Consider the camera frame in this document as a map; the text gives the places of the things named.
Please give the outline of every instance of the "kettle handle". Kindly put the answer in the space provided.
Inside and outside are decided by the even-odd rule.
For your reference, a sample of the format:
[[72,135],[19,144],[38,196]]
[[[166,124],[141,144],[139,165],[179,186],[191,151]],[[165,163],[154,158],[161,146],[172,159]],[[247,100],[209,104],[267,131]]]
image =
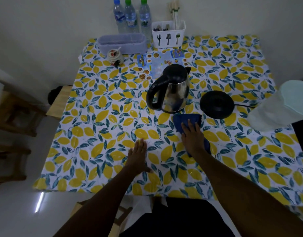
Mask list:
[[[166,94],[166,89],[168,87],[168,83],[169,83],[168,78],[162,75],[149,88],[146,95],[146,103],[150,109],[156,110],[161,108],[161,105],[163,103]],[[155,94],[161,89],[164,89],[163,93],[160,93],[157,103],[153,103]]]

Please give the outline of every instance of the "green bottle cap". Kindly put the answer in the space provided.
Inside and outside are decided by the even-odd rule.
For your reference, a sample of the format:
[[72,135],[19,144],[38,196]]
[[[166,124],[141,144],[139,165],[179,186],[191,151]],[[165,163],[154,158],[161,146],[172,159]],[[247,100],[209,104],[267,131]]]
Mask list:
[[131,4],[132,4],[132,1],[131,1],[131,0],[125,0],[125,4],[126,4],[126,5],[131,5]]

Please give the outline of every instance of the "wooden chair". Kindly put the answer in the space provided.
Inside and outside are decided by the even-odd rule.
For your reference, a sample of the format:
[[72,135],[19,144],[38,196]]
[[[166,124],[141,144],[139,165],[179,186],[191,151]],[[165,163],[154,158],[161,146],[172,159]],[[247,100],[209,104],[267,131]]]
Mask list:
[[[19,116],[20,112],[29,114],[30,111],[35,112],[35,115],[26,127],[17,127],[13,123]],[[36,136],[36,127],[41,119],[45,116],[46,112],[31,105],[30,103],[20,99],[19,97],[11,94],[10,92],[3,91],[0,98],[0,129],[13,133],[19,133],[29,136]]]
[[72,86],[63,86],[46,115],[60,120],[63,115],[67,100],[69,98]]
[[0,145],[0,159],[8,158],[8,155],[11,153],[18,154],[15,159],[13,172],[8,176],[0,176],[0,184],[8,181],[20,181],[26,179],[26,175],[21,171],[21,159],[23,155],[31,154],[31,150],[15,146]]
[[[85,203],[87,200],[82,201],[82,202],[77,202],[73,211],[71,212],[71,216],[73,216]],[[129,213],[132,211],[132,207],[129,207],[128,209],[119,206],[119,210],[123,212],[123,214],[119,218],[114,219],[113,226],[111,228],[110,234],[108,237],[118,237],[121,232],[124,231],[124,227],[126,224],[126,217],[129,215]]]

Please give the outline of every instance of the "purple rectangular container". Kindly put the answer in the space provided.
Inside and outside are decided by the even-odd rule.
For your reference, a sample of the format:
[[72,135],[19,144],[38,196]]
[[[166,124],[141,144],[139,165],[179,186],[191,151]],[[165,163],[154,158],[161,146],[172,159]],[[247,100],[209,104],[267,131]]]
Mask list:
[[142,33],[106,35],[98,39],[98,47],[105,56],[111,49],[119,47],[122,54],[143,54],[147,52],[147,41]]

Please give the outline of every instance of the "plastic pitcher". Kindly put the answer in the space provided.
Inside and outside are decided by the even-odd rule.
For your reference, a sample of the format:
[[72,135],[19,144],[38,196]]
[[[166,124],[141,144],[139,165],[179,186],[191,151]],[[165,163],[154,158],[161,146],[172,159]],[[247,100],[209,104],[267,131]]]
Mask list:
[[289,80],[247,117],[252,128],[270,131],[303,119],[303,81]]

